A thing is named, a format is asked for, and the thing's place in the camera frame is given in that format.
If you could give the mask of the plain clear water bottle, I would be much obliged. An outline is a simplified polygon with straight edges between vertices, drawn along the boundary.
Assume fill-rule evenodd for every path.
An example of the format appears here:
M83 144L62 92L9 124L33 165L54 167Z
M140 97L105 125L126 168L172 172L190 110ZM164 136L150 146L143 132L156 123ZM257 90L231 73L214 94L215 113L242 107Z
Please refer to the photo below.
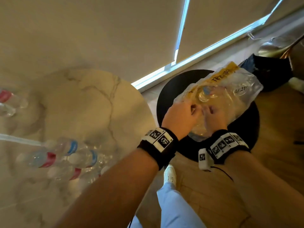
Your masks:
M16 109L0 103L0 116L1 117L12 117L16 113Z

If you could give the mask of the wide beige roller blind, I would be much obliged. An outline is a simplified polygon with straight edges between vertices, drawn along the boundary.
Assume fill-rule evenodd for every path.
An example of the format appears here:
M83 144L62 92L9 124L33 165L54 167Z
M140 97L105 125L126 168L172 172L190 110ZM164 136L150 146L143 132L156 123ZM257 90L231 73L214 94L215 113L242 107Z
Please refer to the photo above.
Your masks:
M174 61L185 0L0 0L0 72L97 68L135 82Z

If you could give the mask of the white soft object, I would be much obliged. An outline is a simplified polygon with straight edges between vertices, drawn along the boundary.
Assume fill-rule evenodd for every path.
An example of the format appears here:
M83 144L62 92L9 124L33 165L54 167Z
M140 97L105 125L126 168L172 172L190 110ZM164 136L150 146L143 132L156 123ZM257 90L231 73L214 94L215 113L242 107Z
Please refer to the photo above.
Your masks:
M301 80L297 77L292 77L289 79L288 84L294 90L299 91L300 93L304 94L304 80Z

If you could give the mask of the person's left hand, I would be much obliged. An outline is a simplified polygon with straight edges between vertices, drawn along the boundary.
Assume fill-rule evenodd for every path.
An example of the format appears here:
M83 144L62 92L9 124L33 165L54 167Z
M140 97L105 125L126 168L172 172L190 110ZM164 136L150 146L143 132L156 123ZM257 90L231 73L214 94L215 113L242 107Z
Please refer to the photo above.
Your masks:
M198 121L198 119L188 119L188 101L190 100L174 103L162 121L161 127L172 131L178 140L186 137Z

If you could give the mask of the black round stool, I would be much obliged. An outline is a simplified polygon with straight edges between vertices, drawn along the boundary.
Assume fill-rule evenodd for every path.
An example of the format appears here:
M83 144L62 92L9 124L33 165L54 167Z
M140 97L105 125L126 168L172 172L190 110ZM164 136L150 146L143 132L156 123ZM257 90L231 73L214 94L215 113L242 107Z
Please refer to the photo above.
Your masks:
M175 76L162 89L157 101L157 120L161 125L166 112L172 106L174 99L181 94L188 85L197 82L201 78L205 78L212 70L190 70ZM240 135L240 137L252 150L256 145L260 131L260 115L255 102L234 122L228 126L228 130ZM199 149L206 144L209 139L196 142L189 136L183 138L177 147L177 152L188 158L189 160L198 162Z

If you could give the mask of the black left wristband with markers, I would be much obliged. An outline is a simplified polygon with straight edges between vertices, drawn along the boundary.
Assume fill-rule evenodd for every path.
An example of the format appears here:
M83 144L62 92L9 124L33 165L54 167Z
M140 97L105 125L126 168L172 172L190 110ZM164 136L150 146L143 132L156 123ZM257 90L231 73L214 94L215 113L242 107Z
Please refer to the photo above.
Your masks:
M179 139L169 129L157 127L143 137L137 148L144 150L156 161L159 171L175 157Z

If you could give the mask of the person's right forearm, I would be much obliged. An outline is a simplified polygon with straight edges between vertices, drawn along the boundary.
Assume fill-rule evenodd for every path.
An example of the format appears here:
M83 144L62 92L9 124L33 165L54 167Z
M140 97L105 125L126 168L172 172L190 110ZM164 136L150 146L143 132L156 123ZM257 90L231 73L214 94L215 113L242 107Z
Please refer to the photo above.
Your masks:
M251 217L263 228L304 228L304 196L251 153L236 151L224 163Z

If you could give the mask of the clear plastic rod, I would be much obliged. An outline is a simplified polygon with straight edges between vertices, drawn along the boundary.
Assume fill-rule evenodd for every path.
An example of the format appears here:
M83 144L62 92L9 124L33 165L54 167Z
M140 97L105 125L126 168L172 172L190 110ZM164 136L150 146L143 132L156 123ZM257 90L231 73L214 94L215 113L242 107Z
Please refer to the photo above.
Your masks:
M39 142L39 141L15 137L12 135L7 135L7 134L0 134L0 140L19 143L19 144L25 144L25 145L31 145L31 146L41 146L42 145L42 142Z

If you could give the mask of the white window frame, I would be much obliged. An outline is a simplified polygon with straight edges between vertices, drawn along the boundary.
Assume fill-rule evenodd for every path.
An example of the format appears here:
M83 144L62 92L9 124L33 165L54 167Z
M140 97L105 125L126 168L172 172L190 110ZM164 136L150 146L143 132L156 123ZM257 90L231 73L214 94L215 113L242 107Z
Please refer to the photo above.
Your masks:
M217 43L203 49L202 51L188 57L187 59L177 63L177 54L178 49L175 51L174 61L152 73L149 75L133 82L131 85L135 87L138 91L144 92L146 87L152 87L152 84L157 84L156 81L160 80L163 77L169 77L169 75L173 74L174 71L177 71L180 68L185 68L186 65L189 65L191 62L198 61L198 59L203 59L205 55L211 55L211 52L215 52L216 49L222 49L224 46L228 46L229 42L232 42L235 39L241 39L245 37L247 34L252 32L254 29L264 25L268 18L273 14L273 12L277 9L277 7L282 3L283 0L278 0L276 5L273 7L271 12L264 16L263 18L253 22L252 24L240 29L239 31L231 34L230 36L218 41Z

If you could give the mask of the red label water bottle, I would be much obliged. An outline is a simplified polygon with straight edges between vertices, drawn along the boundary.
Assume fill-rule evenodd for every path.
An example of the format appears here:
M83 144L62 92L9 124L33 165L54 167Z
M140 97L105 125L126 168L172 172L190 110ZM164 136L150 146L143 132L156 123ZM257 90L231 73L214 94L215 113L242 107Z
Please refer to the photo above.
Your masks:
M0 88L0 103L15 109L28 107L28 100L20 97L9 90Z

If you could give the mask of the narrow beige roller blind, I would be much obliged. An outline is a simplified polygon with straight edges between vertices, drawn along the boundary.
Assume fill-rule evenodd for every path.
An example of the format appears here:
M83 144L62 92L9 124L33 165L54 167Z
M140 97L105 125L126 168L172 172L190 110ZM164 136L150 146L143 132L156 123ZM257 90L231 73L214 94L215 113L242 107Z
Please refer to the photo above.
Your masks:
M177 60L263 25L280 0L190 0Z

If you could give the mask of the black bag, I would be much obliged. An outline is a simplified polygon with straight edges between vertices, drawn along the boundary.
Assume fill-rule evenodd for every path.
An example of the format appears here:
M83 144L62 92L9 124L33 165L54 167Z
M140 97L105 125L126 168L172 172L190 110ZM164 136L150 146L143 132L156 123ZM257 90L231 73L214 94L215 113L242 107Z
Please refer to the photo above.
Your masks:
M239 64L239 67L257 77L264 87L262 92L274 91L294 77L288 58L279 59L252 54Z

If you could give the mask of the clear yellow plastic bag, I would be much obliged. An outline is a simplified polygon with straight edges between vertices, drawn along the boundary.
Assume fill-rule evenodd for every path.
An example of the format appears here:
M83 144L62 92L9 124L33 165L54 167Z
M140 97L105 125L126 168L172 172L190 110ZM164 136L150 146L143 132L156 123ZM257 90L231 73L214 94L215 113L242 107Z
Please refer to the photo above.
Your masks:
M196 96L201 86L213 86L211 99L200 102ZM209 105L220 108L227 120L227 126L238 119L263 90L257 77L233 61L210 73L205 78L192 83L179 94L173 103L191 100L195 104Z

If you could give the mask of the person's right hand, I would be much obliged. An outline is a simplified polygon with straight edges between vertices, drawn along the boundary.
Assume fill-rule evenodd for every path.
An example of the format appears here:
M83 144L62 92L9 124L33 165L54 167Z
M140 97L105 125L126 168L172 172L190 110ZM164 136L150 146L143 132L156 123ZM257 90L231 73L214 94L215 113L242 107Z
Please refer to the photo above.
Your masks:
M211 137L218 130L227 130L227 120L223 111L215 107L215 117L213 119L205 119L205 128L207 137Z

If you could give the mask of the black right wristband with markers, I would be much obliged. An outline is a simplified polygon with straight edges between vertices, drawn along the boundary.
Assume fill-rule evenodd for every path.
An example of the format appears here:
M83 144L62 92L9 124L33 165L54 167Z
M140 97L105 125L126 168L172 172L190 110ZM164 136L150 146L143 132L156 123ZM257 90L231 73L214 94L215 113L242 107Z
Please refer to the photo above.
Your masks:
M250 148L238 134L228 130L217 130L209 138L206 146L198 152L199 169L211 171L212 166L223 165L227 157L236 151L250 153Z

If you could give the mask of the cluster of clear water bottles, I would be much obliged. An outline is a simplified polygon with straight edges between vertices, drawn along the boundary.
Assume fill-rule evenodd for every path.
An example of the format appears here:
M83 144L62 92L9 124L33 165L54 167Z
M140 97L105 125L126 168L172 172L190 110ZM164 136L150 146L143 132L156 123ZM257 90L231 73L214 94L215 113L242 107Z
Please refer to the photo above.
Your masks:
M58 181L76 181L82 192L108 170L114 156L71 138L47 140L33 151L21 153L16 162L31 168L46 168L47 177Z

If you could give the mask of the blue cap plastic bottle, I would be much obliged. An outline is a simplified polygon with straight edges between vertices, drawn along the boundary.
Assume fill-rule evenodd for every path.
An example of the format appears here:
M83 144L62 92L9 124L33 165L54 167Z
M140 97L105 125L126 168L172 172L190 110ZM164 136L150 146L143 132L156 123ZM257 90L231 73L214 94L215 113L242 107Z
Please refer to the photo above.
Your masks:
M200 102L208 102L211 99L213 86L201 86L197 90L197 98Z

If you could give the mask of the person's left forearm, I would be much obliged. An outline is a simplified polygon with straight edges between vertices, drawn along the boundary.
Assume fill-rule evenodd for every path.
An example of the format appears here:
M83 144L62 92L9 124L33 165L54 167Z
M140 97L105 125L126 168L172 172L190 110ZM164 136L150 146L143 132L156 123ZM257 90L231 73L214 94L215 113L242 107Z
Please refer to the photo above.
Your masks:
M159 166L136 149L88 186L54 228L126 228Z

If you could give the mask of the shiny metallic object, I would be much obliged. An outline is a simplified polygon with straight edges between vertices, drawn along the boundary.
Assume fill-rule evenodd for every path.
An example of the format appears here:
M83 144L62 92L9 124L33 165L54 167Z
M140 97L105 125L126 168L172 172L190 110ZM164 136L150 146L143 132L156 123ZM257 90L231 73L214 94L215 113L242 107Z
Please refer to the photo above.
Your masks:
M297 39L291 36L278 36L263 43L255 53L256 56L286 59L291 54L292 49L304 40L304 34Z

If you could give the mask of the black wristband with markers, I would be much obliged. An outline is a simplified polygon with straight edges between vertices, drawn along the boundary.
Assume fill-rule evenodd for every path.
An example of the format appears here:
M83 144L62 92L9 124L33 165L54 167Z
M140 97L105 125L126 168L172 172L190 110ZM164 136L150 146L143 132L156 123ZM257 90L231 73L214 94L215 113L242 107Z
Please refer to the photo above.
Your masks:
M223 165L227 157L236 151L250 153L250 148L238 134L228 130L217 130L209 138L206 146L198 152L199 169L211 171L212 166Z
M169 129L157 127L143 137L137 148L144 150L156 161L159 171L175 157L179 139Z

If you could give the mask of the light blue trouser leg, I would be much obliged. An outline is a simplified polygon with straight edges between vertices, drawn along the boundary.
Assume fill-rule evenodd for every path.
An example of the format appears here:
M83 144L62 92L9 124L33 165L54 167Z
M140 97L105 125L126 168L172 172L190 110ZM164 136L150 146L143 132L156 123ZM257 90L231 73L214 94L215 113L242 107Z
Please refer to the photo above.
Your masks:
M172 183L163 184L157 196L161 207L161 228L206 228Z

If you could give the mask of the white shoe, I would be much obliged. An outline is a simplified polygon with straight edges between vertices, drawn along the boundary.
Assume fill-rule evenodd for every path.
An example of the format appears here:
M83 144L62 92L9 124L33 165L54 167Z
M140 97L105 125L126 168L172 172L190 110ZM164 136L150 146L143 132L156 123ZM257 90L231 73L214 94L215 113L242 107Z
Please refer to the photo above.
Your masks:
M164 171L164 185L171 184L176 187L177 175L173 165L167 165Z

